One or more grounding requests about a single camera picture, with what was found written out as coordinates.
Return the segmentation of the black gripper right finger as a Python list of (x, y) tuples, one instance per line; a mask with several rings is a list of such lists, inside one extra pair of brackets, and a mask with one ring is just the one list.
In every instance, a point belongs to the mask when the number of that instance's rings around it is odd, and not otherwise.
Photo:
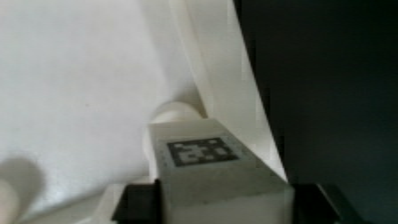
[(362, 218), (339, 188), (294, 184), (292, 224), (362, 224)]

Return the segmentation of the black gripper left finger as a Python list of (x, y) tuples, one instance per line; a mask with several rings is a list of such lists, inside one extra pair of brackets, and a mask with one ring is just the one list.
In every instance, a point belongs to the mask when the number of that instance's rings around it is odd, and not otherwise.
[(115, 224), (161, 224), (159, 181), (124, 187), (111, 221)]

